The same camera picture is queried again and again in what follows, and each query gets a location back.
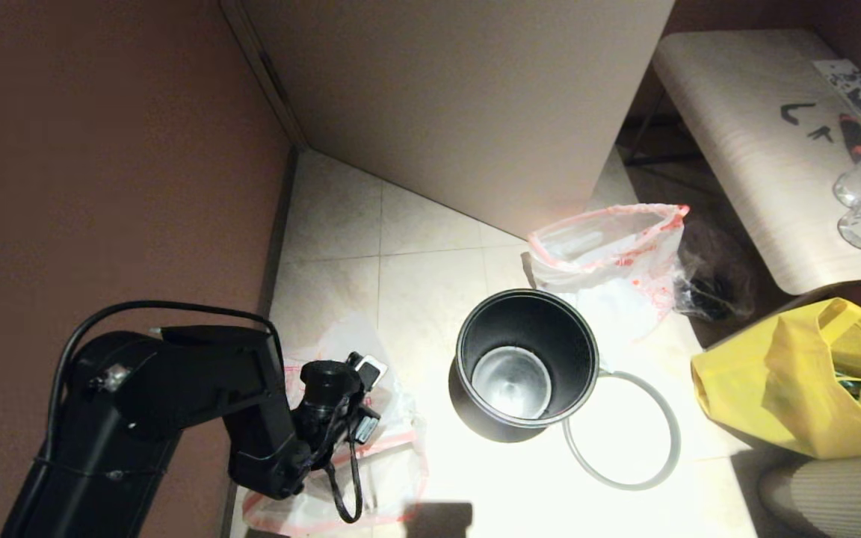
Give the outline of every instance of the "cabinet door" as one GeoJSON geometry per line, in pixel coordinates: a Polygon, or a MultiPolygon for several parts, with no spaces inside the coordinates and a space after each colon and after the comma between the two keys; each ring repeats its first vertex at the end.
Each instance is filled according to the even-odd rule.
{"type": "Polygon", "coordinates": [[[583,210],[673,0],[239,0],[311,147],[515,235],[583,210]]]}

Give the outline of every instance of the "black trash can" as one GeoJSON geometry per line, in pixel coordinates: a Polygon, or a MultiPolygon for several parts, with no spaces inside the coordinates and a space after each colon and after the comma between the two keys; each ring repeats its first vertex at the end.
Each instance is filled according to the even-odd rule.
{"type": "Polygon", "coordinates": [[[508,290],[464,321],[451,400],[488,439],[530,439],[580,409],[598,367],[593,333],[573,307],[543,291],[508,290]]]}

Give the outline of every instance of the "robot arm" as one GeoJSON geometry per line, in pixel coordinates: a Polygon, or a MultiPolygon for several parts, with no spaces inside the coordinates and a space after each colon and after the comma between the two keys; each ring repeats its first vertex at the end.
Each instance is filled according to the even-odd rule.
{"type": "MultiPolygon", "coordinates": [[[[135,307],[160,304],[181,303],[135,307]]],[[[280,343],[263,323],[270,333],[165,327],[158,340],[117,331],[89,341],[67,364],[63,356],[57,380],[66,395],[3,536],[137,535],[182,430],[213,418],[225,422],[229,476],[242,486],[281,500],[300,493],[311,470],[333,476],[335,444],[351,443],[353,455],[377,424],[362,402],[383,365],[356,353],[345,363],[304,365],[304,399],[290,411],[280,343]]],[[[70,341],[66,351],[74,347],[70,341]]],[[[342,518],[356,521],[333,479],[332,487],[342,518]]]]}

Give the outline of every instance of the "black trash bag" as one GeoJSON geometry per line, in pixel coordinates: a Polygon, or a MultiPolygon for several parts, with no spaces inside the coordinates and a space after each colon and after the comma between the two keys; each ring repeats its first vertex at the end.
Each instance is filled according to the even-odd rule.
{"type": "Polygon", "coordinates": [[[753,314],[756,282],[749,256],[727,232],[706,220],[688,219],[679,260],[677,312],[707,321],[739,321],[753,314]]]}

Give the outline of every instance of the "grout line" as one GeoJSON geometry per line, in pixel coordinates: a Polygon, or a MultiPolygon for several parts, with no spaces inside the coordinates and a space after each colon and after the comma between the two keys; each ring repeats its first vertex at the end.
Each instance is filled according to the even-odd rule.
{"type": "Polygon", "coordinates": [[[294,263],[343,262],[345,259],[368,258],[380,258],[380,255],[368,254],[364,256],[348,256],[347,258],[292,259],[290,262],[281,262],[281,265],[293,265],[294,263]]]}
{"type": "Polygon", "coordinates": [[[393,256],[412,256],[415,254],[433,254],[433,253],[437,253],[437,252],[460,252],[460,251],[474,250],[474,249],[479,249],[479,250],[483,251],[483,249],[501,249],[501,248],[508,248],[508,247],[517,247],[517,246],[525,247],[527,245],[526,244],[523,244],[523,245],[500,245],[500,246],[496,246],[496,247],[464,247],[464,248],[459,248],[459,249],[419,250],[419,251],[414,251],[414,252],[400,252],[397,254],[383,254],[383,255],[380,255],[380,257],[381,258],[393,258],[393,256]]]}
{"type": "Polygon", "coordinates": [[[487,276],[487,256],[484,255],[484,247],[479,248],[479,251],[481,251],[481,269],[484,272],[484,293],[489,297],[491,296],[491,292],[490,279],[487,276]]]}
{"type": "Polygon", "coordinates": [[[374,320],[374,330],[380,331],[380,239],[383,237],[383,183],[380,184],[380,204],[378,204],[378,227],[377,227],[377,307],[374,312],[377,319],[374,320]]]}

